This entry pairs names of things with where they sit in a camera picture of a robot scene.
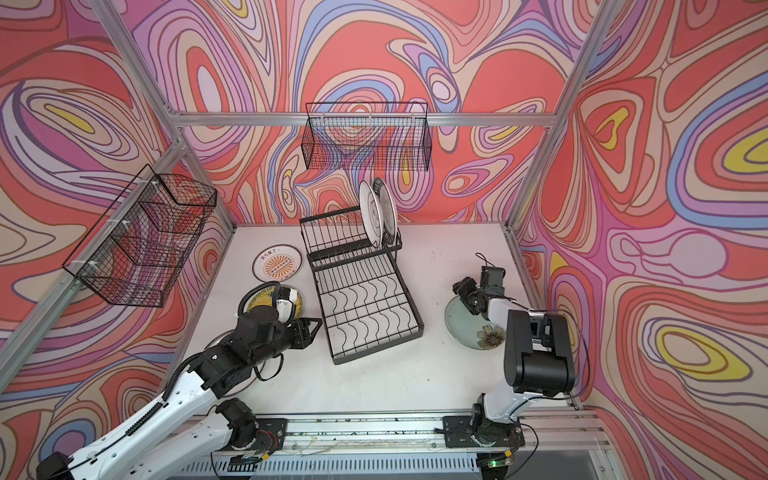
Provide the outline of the pale green flower plate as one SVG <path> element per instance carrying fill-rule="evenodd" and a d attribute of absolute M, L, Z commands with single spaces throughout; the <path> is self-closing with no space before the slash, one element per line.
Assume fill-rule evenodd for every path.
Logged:
<path fill-rule="evenodd" d="M 504 328 L 472 314 L 458 296 L 448 303 L 444 315 L 449 333 L 465 347 L 476 350 L 492 350 L 506 340 Z"/>

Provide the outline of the black metal dish rack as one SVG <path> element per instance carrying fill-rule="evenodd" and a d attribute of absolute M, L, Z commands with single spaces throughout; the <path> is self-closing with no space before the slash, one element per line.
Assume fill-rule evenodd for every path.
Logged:
<path fill-rule="evenodd" d="M 420 338 L 424 322 L 397 265 L 402 248 L 370 242 L 358 206 L 299 221 L 334 364 Z"/>

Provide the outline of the green rimmed white plate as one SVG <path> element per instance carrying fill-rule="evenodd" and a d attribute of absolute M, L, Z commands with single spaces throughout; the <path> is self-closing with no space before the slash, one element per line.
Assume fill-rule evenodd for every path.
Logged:
<path fill-rule="evenodd" d="M 373 190 L 379 198 L 381 207 L 381 218 L 384 225 L 383 244 L 390 246 L 396 242 L 398 235 L 397 207 L 394 197 L 382 178 L 377 177 L 374 180 Z"/>

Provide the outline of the white plate with clover emblem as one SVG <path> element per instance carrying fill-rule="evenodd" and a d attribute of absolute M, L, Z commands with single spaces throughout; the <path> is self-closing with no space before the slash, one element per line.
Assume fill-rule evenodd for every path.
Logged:
<path fill-rule="evenodd" d="M 359 185 L 359 207 L 367 238 L 374 248 L 382 246 L 384 226 L 378 196 L 371 185 L 363 181 Z"/>

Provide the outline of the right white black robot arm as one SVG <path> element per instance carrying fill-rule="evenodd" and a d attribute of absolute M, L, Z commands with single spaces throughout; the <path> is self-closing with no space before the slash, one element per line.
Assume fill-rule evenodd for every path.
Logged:
<path fill-rule="evenodd" d="M 481 333 L 504 335 L 504 380 L 472 405 L 465 434 L 479 446 L 523 443 L 519 416 L 538 400 L 571 393 L 576 383 L 567 319 L 525 307 L 501 286 L 466 277 L 452 286 L 468 313 L 485 321 Z"/>

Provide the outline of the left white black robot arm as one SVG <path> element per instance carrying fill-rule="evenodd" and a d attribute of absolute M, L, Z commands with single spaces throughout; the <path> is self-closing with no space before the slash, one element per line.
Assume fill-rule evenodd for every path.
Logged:
<path fill-rule="evenodd" d="M 50 454 L 36 478 L 167 479 L 204 454 L 252 448 L 257 421 L 230 392 L 263 362 L 310 346 L 321 325 L 319 318 L 281 321 L 271 306 L 243 313 L 232 332 L 185 359 L 152 402 L 75 453 Z"/>

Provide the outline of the yellow green woven bamboo tray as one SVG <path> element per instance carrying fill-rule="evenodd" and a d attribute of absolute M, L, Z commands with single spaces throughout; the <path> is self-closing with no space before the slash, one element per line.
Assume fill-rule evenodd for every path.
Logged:
<path fill-rule="evenodd" d="M 258 306 L 277 310 L 281 323 L 289 323 L 301 315 L 303 298 L 300 292 L 279 282 L 266 282 L 247 293 L 239 304 L 239 313 L 247 313 Z"/>

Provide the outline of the small orange sunburst plate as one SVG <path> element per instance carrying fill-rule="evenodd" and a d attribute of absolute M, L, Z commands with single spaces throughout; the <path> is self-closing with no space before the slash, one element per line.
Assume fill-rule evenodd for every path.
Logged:
<path fill-rule="evenodd" d="M 261 251 L 254 259 L 252 274 L 262 282 L 283 282 L 298 273 L 303 263 L 301 252 L 288 244 L 276 244 Z"/>

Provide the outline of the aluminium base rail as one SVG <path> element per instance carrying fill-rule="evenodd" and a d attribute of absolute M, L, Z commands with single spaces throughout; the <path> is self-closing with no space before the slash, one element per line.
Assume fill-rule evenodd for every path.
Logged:
<path fill-rule="evenodd" d="M 205 454 L 178 479 L 622 479 L 593 414 L 544 409 L 474 429 L 466 411 L 289 415 L 258 463 Z"/>

